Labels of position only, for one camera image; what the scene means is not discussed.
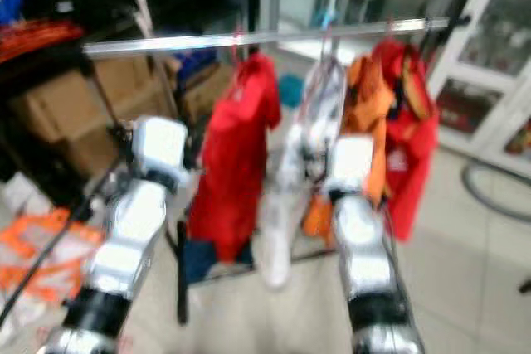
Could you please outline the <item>red jacket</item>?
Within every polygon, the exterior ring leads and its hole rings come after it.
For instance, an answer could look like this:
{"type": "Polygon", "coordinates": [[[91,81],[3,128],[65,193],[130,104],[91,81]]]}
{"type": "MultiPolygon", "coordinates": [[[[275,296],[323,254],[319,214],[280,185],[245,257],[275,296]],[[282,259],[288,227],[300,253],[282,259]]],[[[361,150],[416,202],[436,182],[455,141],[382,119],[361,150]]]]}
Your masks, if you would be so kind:
{"type": "Polygon", "coordinates": [[[439,145],[439,109],[428,91],[425,63],[416,47],[384,40],[374,47],[372,58],[382,65],[384,82],[396,99],[387,116],[383,205],[393,236],[405,243],[439,145]]]}

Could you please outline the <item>orange clothes hangers pile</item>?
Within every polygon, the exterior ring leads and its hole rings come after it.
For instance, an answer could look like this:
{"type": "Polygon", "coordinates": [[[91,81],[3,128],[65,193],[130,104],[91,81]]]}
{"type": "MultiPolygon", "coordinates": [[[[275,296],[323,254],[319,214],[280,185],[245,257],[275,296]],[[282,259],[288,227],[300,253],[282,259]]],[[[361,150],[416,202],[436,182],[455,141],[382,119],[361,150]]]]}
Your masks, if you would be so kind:
{"type": "Polygon", "coordinates": [[[67,20],[27,20],[0,28],[0,63],[42,47],[79,39],[84,29],[67,20]]]}

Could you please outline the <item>navy cloth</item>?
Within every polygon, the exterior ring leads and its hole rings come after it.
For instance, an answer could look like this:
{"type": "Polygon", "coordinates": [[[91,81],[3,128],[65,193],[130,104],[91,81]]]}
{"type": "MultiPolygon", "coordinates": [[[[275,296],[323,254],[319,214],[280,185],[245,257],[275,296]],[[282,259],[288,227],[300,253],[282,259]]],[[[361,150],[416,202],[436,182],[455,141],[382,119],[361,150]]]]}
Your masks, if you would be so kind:
{"type": "Polygon", "coordinates": [[[242,251],[242,245],[189,238],[183,247],[183,278],[188,284],[196,284],[205,279],[216,264],[238,263],[242,251]]]}

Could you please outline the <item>metal clothes rack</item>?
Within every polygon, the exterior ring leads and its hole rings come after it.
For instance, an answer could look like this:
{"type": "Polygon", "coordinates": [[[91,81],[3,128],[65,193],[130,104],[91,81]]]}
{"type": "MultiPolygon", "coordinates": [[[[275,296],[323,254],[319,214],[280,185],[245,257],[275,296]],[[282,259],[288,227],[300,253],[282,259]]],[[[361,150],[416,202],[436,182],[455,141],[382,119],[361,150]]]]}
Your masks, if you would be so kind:
{"type": "Polygon", "coordinates": [[[378,24],[339,26],[323,31],[302,32],[252,32],[249,35],[207,35],[207,36],[167,36],[167,38],[111,41],[88,46],[79,46],[73,51],[76,57],[83,59],[121,57],[143,54],[163,54],[163,52],[186,50],[211,50],[218,47],[265,46],[266,44],[284,44],[288,42],[319,42],[319,55],[316,62],[333,57],[341,65],[350,66],[353,57],[345,57],[338,48],[343,38],[356,36],[397,36],[407,33],[448,32],[456,27],[470,24],[471,17],[461,14],[458,17],[435,17],[435,19],[409,19],[378,24]]]}

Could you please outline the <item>white patterned shirt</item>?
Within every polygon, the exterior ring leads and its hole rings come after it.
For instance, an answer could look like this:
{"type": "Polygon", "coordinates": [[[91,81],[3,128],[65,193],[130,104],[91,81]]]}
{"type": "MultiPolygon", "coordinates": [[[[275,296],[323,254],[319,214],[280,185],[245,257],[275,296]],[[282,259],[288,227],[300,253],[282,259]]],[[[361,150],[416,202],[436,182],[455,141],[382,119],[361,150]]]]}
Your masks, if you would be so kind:
{"type": "Polygon", "coordinates": [[[316,183],[327,173],[346,88],[344,65],[333,57],[316,62],[304,79],[302,103],[293,114],[280,149],[270,155],[258,218],[263,252],[256,264],[268,289],[281,290],[287,285],[297,228],[316,183]]]}

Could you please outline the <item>large printed cardboard box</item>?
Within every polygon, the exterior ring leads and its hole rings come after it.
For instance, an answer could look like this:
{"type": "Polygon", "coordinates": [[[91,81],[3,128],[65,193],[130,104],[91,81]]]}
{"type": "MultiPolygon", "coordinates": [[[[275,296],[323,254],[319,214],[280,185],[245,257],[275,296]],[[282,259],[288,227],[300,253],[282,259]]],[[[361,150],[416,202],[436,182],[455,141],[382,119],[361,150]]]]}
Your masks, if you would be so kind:
{"type": "Polygon", "coordinates": [[[126,164],[132,169],[132,138],[136,119],[82,128],[72,137],[61,139],[61,150],[75,170],[87,178],[100,175],[114,163],[126,164]]]}

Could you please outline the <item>blue bag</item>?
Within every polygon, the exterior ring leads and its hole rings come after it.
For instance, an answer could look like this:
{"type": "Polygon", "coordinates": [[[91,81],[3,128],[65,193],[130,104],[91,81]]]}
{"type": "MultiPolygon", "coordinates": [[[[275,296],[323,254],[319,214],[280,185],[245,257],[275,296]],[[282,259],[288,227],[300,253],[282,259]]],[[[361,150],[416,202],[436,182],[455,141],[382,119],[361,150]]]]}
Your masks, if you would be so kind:
{"type": "Polygon", "coordinates": [[[0,27],[7,27],[22,20],[22,0],[1,0],[0,27]]]}

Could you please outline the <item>black table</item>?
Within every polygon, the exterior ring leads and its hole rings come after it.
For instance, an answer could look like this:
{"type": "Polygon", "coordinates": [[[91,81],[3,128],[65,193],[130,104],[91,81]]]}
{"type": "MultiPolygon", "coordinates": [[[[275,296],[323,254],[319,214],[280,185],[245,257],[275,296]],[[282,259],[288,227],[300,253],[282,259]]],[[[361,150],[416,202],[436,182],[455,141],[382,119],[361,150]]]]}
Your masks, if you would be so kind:
{"type": "Polygon", "coordinates": [[[79,46],[77,39],[66,41],[27,52],[0,65],[1,171],[26,173],[46,198],[58,206],[76,205],[82,199],[87,177],[77,172],[64,157],[60,141],[48,143],[27,129],[27,124],[14,112],[14,100],[50,79],[79,70],[88,88],[95,90],[96,99],[105,110],[103,124],[108,124],[116,111],[107,103],[94,63],[108,59],[76,57],[73,51],[79,46]]]}

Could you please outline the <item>white glass door cabinet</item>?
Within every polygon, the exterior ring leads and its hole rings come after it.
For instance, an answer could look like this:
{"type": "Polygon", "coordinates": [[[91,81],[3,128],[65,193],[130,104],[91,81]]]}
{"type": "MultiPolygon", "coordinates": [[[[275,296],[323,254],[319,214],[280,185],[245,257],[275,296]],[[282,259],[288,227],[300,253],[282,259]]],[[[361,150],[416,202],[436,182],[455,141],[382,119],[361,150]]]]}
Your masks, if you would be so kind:
{"type": "Polygon", "coordinates": [[[429,86],[441,145],[531,178],[531,0],[468,0],[429,86]]]}

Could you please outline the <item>orange shirt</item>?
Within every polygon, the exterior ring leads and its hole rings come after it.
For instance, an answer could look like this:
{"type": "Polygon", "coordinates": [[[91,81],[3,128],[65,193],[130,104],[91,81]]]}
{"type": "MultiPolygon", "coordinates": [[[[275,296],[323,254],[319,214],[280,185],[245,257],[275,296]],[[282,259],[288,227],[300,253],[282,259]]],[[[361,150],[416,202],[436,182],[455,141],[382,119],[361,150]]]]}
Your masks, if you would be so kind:
{"type": "Polygon", "coordinates": [[[382,207],[386,191],[387,113],[394,100],[382,74],[382,63],[359,57],[345,66],[327,58],[308,74],[300,108],[304,148],[310,154],[326,156],[334,139],[341,135],[367,134],[374,139],[367,194],[375,210],[382,207]]]}

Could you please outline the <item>plain brown cardboard box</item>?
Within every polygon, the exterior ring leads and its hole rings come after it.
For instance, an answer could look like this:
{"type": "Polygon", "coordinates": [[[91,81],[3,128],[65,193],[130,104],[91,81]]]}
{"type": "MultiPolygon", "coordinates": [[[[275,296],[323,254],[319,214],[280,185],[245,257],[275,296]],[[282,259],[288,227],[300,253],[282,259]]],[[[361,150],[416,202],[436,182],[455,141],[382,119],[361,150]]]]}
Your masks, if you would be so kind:
{"type": "MultiPolygon", "coordinates": [[[[148,60],[144,57],[95,60],[94,63],[107,103],[118,115],[132,107],[152,80],[148,60]]],[[[95,90],[88,88],[79,70],[35,86],[13,100],[12,107],[27,124],[27,129],[48,143],[77,137],[102,124],[105,116],[95,90]]]]}

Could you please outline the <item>white long stick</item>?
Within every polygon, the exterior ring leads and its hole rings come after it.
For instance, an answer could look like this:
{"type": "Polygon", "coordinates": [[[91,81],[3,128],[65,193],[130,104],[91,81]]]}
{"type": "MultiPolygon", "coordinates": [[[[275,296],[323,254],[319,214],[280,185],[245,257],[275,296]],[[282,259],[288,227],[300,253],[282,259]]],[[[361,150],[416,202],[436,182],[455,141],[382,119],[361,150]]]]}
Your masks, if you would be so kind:
{"type": "Polygon", "coordinates": [[[148,1],[135,0],[135,4],[136,10],[133,12],[133,18],[136,21],[137,28],[139,28],[144,39],[154,38],[154,22],[151,12],[149,12],[148,1]]]}

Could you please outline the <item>small brown cardboard box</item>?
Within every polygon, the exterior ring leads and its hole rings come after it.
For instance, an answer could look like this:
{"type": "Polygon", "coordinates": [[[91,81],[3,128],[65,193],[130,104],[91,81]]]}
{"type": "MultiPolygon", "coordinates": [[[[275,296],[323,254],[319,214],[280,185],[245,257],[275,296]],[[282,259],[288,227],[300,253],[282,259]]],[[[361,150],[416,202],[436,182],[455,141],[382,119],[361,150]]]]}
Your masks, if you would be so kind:
{"type": "Polygon", "coordinates": [[[232,75],[234,67],[213,62],[185,78],[178,78],[174,95],[182,118],[191,123],[207,119],[217,100],[227,91],[232,75]]]}

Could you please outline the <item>red polo shirt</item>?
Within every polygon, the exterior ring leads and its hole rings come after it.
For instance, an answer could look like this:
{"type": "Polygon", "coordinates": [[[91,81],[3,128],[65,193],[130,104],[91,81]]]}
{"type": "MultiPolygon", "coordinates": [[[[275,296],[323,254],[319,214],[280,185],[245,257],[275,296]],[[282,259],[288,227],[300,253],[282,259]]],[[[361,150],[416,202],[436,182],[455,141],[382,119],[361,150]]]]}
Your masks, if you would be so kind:
{"type": "Polygon", "coordinates": [[[202,145],[202,173],[189,215],[189,235],[232,264],[256,226],[268,137],[282,119],[273,60],[254,52],[236,66],[215,103],[202,145]]]}

